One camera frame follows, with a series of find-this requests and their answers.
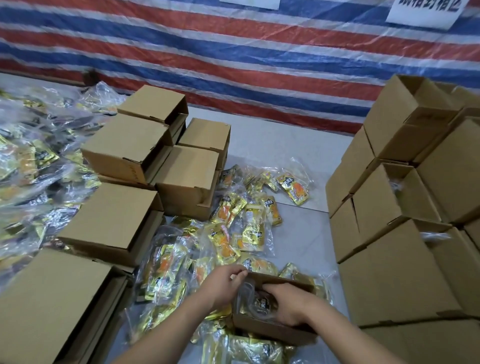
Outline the bagged yellow snack packet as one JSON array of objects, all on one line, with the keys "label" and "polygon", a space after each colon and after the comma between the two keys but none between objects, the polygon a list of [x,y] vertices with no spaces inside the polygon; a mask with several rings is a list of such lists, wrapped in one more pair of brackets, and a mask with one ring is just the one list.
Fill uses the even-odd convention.
[{"label": "bagged yellow snack packet", "polygon": [[274,319],[278,311],[276,298],[262,290],[244,288],[237,300],[237,312],[260,320]]}]

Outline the stack of filled cardboard cartons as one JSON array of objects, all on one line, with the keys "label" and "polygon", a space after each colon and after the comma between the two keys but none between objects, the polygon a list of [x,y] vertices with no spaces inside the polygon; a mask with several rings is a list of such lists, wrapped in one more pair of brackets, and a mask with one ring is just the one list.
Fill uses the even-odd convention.
[{"label": "stack of filled cardboard cartons", "polygon": [[480,95],[393,75],[326,197],[352,322],[409,364],[480,364]]}]

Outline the person's left forearm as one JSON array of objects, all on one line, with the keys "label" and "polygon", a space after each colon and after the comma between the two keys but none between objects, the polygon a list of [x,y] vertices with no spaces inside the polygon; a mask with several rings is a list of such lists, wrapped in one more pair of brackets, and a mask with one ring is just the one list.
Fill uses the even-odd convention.
[{"label": "person's left forearm", "polygon": [[112,364],[177,364],[200,323],[226,300],[197,292]]}]

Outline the stack of closed cardboard cartons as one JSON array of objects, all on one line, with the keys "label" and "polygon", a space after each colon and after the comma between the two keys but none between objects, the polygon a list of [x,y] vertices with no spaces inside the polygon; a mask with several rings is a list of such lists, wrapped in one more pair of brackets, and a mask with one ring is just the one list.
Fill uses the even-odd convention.
[{"label": "stack of closed cardboard cartons", "polygon": [[101,182],[0,293],[0,364],[98,364],[164,214],[203,218],[225,152],[183,142],[186,95],[143,85],[81,147]]}]

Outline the heap of clear bagged packets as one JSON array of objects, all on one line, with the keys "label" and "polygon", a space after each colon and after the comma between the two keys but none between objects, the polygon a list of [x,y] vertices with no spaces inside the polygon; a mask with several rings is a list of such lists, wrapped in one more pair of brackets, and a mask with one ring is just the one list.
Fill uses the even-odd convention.
[{"label": "heap of clear bagged packets", "polygon": [[127,96],[105,82],[79,90],[0,82],[0,293],[101,185],[80,147]]}]

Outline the person's left hand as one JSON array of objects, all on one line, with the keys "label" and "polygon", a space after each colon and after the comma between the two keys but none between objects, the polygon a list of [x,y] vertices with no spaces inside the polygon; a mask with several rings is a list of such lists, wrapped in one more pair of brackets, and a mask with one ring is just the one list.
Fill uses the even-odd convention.
[{"label": "person's left hand", "polygon": [[230,276],[232,274],[248,274],[248,272],[247,268],[241,264],[227,264],[215,267],[202,282],[199,290],[202,300],[206,302],[208,312],[213,312],[229,305],[241,288],[230,288]]}]

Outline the white paper sign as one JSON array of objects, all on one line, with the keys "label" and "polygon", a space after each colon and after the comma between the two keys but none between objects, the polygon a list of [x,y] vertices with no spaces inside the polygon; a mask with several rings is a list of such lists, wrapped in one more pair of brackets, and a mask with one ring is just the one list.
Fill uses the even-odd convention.
[{"label": "white paper sign", "polygon": [[394,0],[387,23],[449,30],[470,0]]}]

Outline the person's right hand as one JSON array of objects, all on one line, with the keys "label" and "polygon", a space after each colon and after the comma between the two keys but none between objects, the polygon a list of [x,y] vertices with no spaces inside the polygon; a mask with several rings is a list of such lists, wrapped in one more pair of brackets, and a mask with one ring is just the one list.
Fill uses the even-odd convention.
[{"label": "person's right hand", "polygon": [[291,323],[283,325],[293,327],[308,323],[309,315],[311,314],[311,304],[315,303],[318,297],[310,292],[291,285],[290,299]]}]

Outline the person's right forearm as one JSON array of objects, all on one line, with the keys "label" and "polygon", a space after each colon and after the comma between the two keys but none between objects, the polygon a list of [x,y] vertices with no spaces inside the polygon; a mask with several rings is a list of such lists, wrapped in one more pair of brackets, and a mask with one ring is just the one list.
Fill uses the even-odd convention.
[{"label": "person's right forearm", "polygon": [[300,312],[341,364],[407,364],[315,296]]}]

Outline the pile of yellow snack packets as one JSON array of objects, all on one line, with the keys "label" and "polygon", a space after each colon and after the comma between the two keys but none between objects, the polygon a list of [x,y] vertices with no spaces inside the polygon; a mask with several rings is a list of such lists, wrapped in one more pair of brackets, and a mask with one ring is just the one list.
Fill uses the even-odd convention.
[{"label": "pile of yellow snack packets", "polygon": [[[203,282],[218,267],[239,264],[250,272],[274,278],[293,280],[313,285],[313,292],[333,303],[329,280],[336,273],[326,274],[310,270],[307,274],[296,264],[287,263],[281,271],[265,259],[273,255],[272,225],[282,223],[277,203],[272,195],[262,192],[264,183],[272,191],[279,186],[275,168],[267,168],[258,177],[255,167],[233,165],[222,171],[215,191],[215,209],[208,221],[174,216],[171,223],[176,243],[156,247],[150,263],[149,281],[145,282],[148,304],[130,333],[130,343],[138,342],[167,319],[187,297],[194,297]],[[247,332],[239,336],[232,329],[232,303],[203,315],[191,332],[192,343],[205,336],[207,342],[202,362],[212,364],[219,351],[220,357],[232,354],[235,363],[289,364],[296,352],[295,345],[263,338],[265,334]]]}]

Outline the red blue striped tarpaulin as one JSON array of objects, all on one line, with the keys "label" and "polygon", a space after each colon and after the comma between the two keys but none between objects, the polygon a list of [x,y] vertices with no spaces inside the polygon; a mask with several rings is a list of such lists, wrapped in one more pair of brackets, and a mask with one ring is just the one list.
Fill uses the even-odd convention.
[{"label": "red blue striped tarpaulin", "polygon": [[0,0],[0,69],[355,133],[393,75],[480,93],[480,0],[467,1],[434,30],[388,23],[393,0]]}]

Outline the small cardboard box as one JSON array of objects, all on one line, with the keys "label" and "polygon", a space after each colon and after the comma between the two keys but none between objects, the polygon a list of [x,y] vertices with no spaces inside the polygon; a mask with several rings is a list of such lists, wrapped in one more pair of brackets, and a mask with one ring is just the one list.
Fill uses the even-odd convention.
[{"label": "small cardboard box", "polygon": [[237,312],[238,297],[242,289],[248,288],[249,290],[264,291],[262,285],[270,283],[289,283],[309,293],[314,293],[315,291],[315,286],[310,282],[295,281],[279,276],[249,271],[243,285],[238,291],[237,297],[232,303],[232,323],[234,328],[293,346],[315,344],[317,335],[309,325],[283,325],[276,321],[275,318],[271,320],[260,320]]}]

